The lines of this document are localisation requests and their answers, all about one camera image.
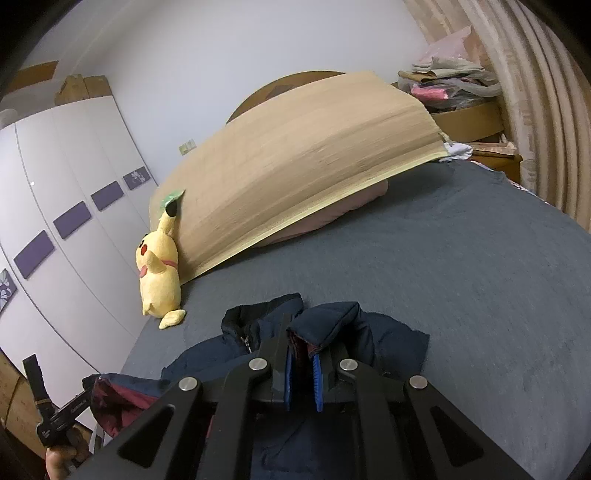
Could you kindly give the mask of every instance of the bed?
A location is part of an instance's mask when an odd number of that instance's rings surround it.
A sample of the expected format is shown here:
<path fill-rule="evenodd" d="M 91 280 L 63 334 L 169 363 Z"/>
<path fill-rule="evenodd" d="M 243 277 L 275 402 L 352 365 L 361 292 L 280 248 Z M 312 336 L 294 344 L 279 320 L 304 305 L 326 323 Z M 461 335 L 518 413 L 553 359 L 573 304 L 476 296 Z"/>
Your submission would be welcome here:
<path fill-rule="evenodd" d="M 251 248 L 183 286 L 186 320 L 148 321 L 123 373 L 159 378 L 225 311 L 300 292 L 356 300 L 431 335 L 423 374 L 537 480 L 591 442 L 591 236 L 504 174 L 427 163 L 318 231 Z"/>

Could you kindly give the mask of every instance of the light switch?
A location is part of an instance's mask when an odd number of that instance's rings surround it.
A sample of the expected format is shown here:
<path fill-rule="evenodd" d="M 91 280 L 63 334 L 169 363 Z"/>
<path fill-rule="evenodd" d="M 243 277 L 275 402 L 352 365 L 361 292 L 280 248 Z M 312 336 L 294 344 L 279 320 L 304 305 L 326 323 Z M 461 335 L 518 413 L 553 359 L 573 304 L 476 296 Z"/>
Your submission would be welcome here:
<path fill-rule="evenodd" d="M 188 140 L 187 142 L 185 142 L 183 145 L 181 145 L 178 148 L 178 151 L 181 152 L 181 155 L 186 155 L 188 152 L 190 152 L 195 147 L 196 147 L 195 140 L 193 140 L 191 138 L 190 140 Z"/>

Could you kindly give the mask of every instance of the pile of clothes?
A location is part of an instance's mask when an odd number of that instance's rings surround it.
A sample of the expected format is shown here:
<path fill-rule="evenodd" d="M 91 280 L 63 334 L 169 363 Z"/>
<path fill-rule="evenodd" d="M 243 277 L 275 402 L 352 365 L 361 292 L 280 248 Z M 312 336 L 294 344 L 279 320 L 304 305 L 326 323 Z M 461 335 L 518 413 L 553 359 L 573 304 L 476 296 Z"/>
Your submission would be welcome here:
<path fill-rule="evenodd" d="M 409 72 L 398 72 L 398 88 L 410 93 L 430 113 L 475 106 L 501 94 L 496 75 L 471 61 L 463 43 L 470 27 L 433 44 Z"/>

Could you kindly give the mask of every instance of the beige curtain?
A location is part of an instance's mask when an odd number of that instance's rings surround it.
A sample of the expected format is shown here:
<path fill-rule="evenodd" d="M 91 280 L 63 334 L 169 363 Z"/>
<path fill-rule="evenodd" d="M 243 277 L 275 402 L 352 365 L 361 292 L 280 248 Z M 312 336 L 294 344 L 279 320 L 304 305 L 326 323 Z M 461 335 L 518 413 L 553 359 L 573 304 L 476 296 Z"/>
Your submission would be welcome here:
<path fill-rule="evenodd" d="M 404 0 L 428 42 L 473 27 L 498 75 L 525 187 L 591 228 L 591 86 L 562 42 L 517 0 Z"/>

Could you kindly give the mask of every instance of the human hand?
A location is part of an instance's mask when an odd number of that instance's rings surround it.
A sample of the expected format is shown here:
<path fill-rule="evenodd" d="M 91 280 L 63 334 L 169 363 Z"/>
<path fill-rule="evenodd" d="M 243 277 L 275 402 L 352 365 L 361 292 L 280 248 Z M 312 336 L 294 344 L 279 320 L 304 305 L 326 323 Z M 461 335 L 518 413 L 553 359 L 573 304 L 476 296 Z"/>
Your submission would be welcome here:
<path fill-rule="evenodd" d="M 70 432 L 68 437 L 74 445 L 56 445 L 47 449 L 45 467 L 50 480 L 64 480 L 70 474 L 67 462 L 71 462 L 73 459 L 83 462 L 90 456 L 88 444 L 82 438 L 80 431 L 72 429 Z"/>

